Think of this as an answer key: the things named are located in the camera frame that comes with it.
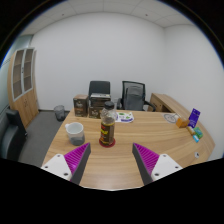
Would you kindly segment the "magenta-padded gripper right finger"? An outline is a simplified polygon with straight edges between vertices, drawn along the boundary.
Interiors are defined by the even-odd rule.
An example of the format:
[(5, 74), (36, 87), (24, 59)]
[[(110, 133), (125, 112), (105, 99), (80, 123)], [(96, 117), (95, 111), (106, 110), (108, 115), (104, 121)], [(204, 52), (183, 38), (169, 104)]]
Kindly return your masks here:
[(132, 153), (145, 185), (182, 169), (169, 155), (157, 154), (137, 143), (133, 144)]

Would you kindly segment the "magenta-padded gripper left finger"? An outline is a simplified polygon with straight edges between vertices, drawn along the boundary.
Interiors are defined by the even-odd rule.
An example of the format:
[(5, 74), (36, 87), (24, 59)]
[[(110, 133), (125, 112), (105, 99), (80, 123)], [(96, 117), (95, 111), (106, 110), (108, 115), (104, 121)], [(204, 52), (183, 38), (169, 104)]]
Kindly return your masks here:
[(42, 169), (79, 185), (90, 153), (91, 146), (86, 143), (65, 155), (56, 154)]

